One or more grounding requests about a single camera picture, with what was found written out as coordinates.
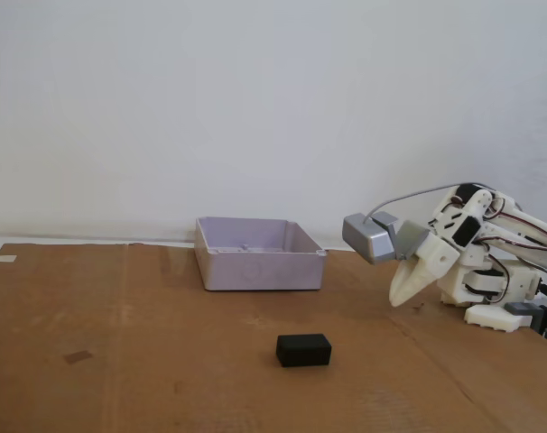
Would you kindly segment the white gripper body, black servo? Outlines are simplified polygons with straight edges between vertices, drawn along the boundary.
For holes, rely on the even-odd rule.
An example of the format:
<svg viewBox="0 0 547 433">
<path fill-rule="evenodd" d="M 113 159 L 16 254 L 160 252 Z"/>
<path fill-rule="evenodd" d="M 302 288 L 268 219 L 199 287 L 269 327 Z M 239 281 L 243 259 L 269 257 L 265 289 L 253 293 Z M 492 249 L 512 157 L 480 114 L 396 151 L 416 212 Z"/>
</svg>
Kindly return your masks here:
<svg viewBox="0 0 547 433">
<path fill-rule="evenodd" d="M 444 205 L 433 217 L 430 233 L 417 249 L 413 276 L 439 279 L 444 276 L 482 228 L 484 205 Z"/>
</svg>

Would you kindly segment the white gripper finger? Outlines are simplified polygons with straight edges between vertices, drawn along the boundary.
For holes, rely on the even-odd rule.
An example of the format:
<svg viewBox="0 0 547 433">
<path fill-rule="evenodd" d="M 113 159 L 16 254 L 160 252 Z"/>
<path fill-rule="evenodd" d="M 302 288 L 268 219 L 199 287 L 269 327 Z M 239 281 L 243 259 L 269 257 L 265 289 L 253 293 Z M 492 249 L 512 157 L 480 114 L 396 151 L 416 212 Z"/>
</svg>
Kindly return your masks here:
<svg viewBox="0 0 547 433">
<path fill-rule="evenodd" d="M 415 258 L 399 262 L 389 290 L 389 302 L 392 307 L 403 305 L 419 291 L 414 274 L 417 264 L 418 260 Z"/>
<path fill-rule="evenodd" d="M 403 305 L 436 279 L 424 260 L 401 261 L 393 277 L 393 306 Z"/>
</svg>

